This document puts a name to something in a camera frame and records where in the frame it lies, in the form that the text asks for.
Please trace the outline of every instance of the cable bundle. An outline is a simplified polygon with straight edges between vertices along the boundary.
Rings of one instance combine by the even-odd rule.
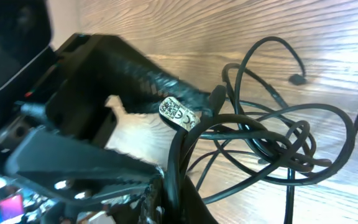
[[[289,81],[294,85],[302,85],[306,83],[305,67],[301,59],[287,42],[278,37],[266,37],[258,41],[247,52],[240,65],[229,63],[223,68],[222,78],[223,82],[226,83],[226,87],[217,86],[215,88],[209,97],[209,108],[203,111],[201,122],[189,132],[184,129],[179,129],[171,144],[167,173],[165,176],[165,191],[170,204],[170,212],[174,217],[180,217],[180,189],[181,182],[183,182],[186,173],[191,171],[202,159],[209,156],[212,157],[196,185],[197,190],[200,189],[209,168],[219,154],[222,154],[237,168],[249,174],[250,177],[222,192],[203,198],[205,204],[226,198],[259,180],[264,180],[271,184],[286,185],[287,206],[284,223],[292,223],[295,186],[317,184],[336,174],[336,172],[349,160],[354,148],[356,133],[358,131],[358,115],[355,125],[353,125],[350,117],[335,106],[319,103],[288,106],[285,100],[271,85],[246,68],[247,63],[255,50],[268,41],[276,41],[283,44],[298,62],[302,75],[293,75],[290,77]],[[234,89],[232,88],[228,77],[228,71],[232,68],[238,68]],[[248,74],[262,84],[282,109],[275,111],[258,103],[240,100],[239,95],[243,73]],[[229,100],[232,103],[235,114],[219,114],[225,100]],[[252,106],[265,112],[245,112],[241,105]],[[346,140],[335,161],[331,162],[329,159],[315,159],[313,157],[317,145],[313,135],[310,133],[310,125],[307,121],[293,121],[284,117],[285,113],[305,109],[331,111],[343,120],[346,128]],[[258,115],[260,117],[252,119],[249,117],[251,115]],[[285,136],[269,131],[260,123],[261,121],[270,118],[279,119],[288,126],[288,131]],[[236,123],[238,124],[239,129],[231,129],[224,126],[223,124],[225,123]],[[296,136],[295,142],[289,141],[289,138],[292,135]],[[201,156],[188,168],[190,157],[199,138],[214,141],[217,150]],[[233,139],[243,139],[253,152],[225,150],[224,148]],[[219,140],[224,140],[224,142],[220,144],[218,143]],[[233,158],[231,154],[248,154],[256,156],[260,158],[260,163],[268,164],[268,166],[256,172],[244,164],[241,164]],[[319,172],[313,172],[313,169],[316,166],[325,167],[325,169]],[[288,168],[287,179],[269,177],[269,174],[278,167]],[[304,178],[296,179],[296,172],[303,175]]]

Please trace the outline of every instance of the wooden surface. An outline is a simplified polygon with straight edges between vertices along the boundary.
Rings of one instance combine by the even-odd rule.
[[[261,46],[248,68],[272,84],[290,105],[327,103],[352,118],[358,111],[358,1],[78,2],[83,32],[119,34],[165,70],[202,90],[211,91],[220,84],[223,66],[240,62],[259,39],[282,37],[303,59],[307,85],[287,82],[291,74],[300,71],[279,44]],[[241,98],[278,108],[249,77],[243,78]],[[120,110],[119,103],[114,105]],[[224,112],[232,113],[229,105],[225,105]],[[121,111],[119,116],[112,147],[164,165],[174,132],[155,115],[134,116]],[[335,159],[344,142],[344,127],[335,115],[305,110],[289,117],[310,121],[318,142],[317,157]],[[273,120],[264,124],[280,133],[286,131]],[[240,141],[227,148],[248,150]],[[200,141],[192,159],[212,150],[211,142]],[[252,157],[236,157],[255,170],[261,169]],[[191,174],[193,180],[198,179],[205,164],[206,161]],[[273,174],[285,176],[285,170]],[[219,157],[200,194],[209,196],[245,178],[247,175]],[[258,182],[208,208],[219,223],[283,223],[285,187]],[[294,223],[358,223],[358,136],[355,151],[343,170],[318,185],[296,188]]]

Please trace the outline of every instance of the bolt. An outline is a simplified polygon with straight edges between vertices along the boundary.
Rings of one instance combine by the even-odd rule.
[[[84,190],[74,196],[75,199],[85,200],[92,197],[92,192],[90,190]]]
[[[72,187],[74,184],[74,180],[62,180],[55,184],[56,190],[66,190]]]

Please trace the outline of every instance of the wood grain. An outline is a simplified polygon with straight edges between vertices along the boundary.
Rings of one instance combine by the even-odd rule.
[[[290,53],[276,43],[261,46],[248,68],[272,84],[290,105],[327,103],[352,118],[358,111],[358,0],[79,0],[79,9],[83,32],[119,34],[165,70],[208,91],[222,82],[223,66],[240,62],[256,41],[270,35],[282,37],[303,59],[307,85],[288,83],[288,77],[300,70]],[[235,73],[230,73],[232,80]],[[249,77],[243,78],[241,98],[278,108]],[[225,105],[224,112],[232,113],[232,108]],[[304,110],[289,117],[310,121],[319,146],[317,157],[335,159],[344,142],[344,127],[335,115]],[[125,115],[121,122],[123,130],[116,131],[121,139],[134,132],[131,125],[137,125],[149,130],[147,137],[151,140],[140,137],[136,142],[121,141],[115,145],[122,146],[120,150],[139,157],[167,155],[172,132],[155,118],[146,116],[136,122]],[[271,130],[285,132],[278,121],[265,124]],[[161,136],[166,139],[157,142]],[[139,147],[140,142],[151,146]],[[247,147],[235,141],[228,149]],[[212,150],[211,142],[200,141],[192,159]],[[236,157],[253,169],[261,169],[255,158]],[[163,163],[164,158],[155,157],[154,161]],[[194,181],[205,164],[192,173]],[[274,175],[285,176],[285,170]],[[214,194],[245,178],[219,157],[200,194]],[[297,187],[295,200],[294,223],[358,223],[358,136],[345,168],[318,185]],[[220,223],[282,223],[285,188],[258,182],[208,207]]]

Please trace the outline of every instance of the cable end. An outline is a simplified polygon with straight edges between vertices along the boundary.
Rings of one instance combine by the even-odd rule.
[[[293,74],[288,81],[294,85],[304,85],[307,82],[306,78],[299,74]]]

